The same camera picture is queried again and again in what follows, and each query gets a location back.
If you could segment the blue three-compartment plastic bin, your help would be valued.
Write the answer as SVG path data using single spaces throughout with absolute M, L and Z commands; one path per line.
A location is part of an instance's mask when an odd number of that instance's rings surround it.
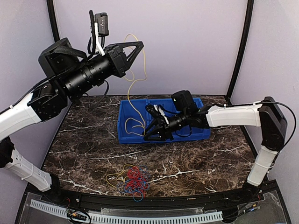
M 191 126 L 172 99 L 122 100 L 117 122 L 121 144 L 162 143 L 209 139 L 210 129 Z

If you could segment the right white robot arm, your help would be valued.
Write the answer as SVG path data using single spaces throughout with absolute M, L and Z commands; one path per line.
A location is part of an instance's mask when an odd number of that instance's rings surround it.
M 238 198 L 249 202 L 256 196 L 256 188 L 271 170 L 280 151 L 288 144 L 287 120 L 279 108 L 280 102 L 272 97 L 262 101 L 240 105 L 212 104 L 198 108 L 188 90 L 178 91 L 171 96 L 177 110 L 167 116 L 160 105 L 146 105 L 146 111 L 153 117 L 146 127 L 145 141 L 173 140 L 173 133 L 185 126 L 209 129 L 220 126 L 255 126 L 262 130 L 261 149 L 256 156 L 246 186 L 239 191 Z

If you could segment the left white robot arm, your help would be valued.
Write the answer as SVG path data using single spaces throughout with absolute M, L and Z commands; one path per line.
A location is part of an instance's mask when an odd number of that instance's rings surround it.
M 38 58 L 46 78 L 0 114 L 0 166 L 39 191 L 47 192 L 55 203 L 66 200 L 59 179 L 21 156 L 10 135 L 56 117 L 69 101 L 79 101 L 108 77 L 125 76 L 143 49 L 143 42 L 122 42 L 102 47 L 97 38 L 91 38 L 88 48 L 88 53 L 74 49 L 67 38 L 49 46 Z

